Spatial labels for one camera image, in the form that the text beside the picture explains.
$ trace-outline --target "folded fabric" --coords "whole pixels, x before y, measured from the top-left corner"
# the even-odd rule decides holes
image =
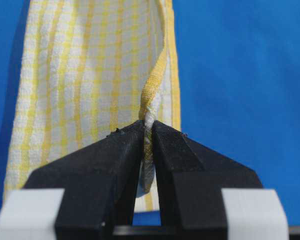
[[[172,0],[32,0],[5,194],[138,118],[146,130],[135,211],[144,212],[159,209],[152,123],[180,129]]]

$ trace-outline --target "blue background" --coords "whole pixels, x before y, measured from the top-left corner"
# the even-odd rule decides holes
[[[0,0],[0,206],[29,0]],[[300,0],[174,0],[181,126],[275,188],[300,225]],[[158,224],[158,212],[135,224]]]

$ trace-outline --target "clamp jaw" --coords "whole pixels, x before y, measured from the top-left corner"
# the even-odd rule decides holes
[[[24,189],[64,189],[56,239],[227,239],[221,188],[263,188],[257,174],[159,121],[152,145],[161,226],[132,226],[144,131],[138,120],[32,172]],[[300,239],[300,227],[289,230]]]

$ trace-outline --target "white pad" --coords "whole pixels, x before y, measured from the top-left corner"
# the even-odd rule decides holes
[[[14,190],[0,212],[0,240],[55,240],[64,189]]]
[[[288,222],[273,189],[223,188],[228,240],[288,240]]]

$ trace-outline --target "grid pattern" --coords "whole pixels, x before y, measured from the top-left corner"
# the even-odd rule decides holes
[[[164,0],[30,2],[5,194],[22,187],[35,168],[138,119],[142,91],[168,52],[163,14],[168,5]],[[172,69],[170,63],[165,67]],[[171,74],[164,79],[158,79],[156,114],[171,125],[175,79]],[[137,200],[137,211],[159,208],[156,184],[152,187]]]

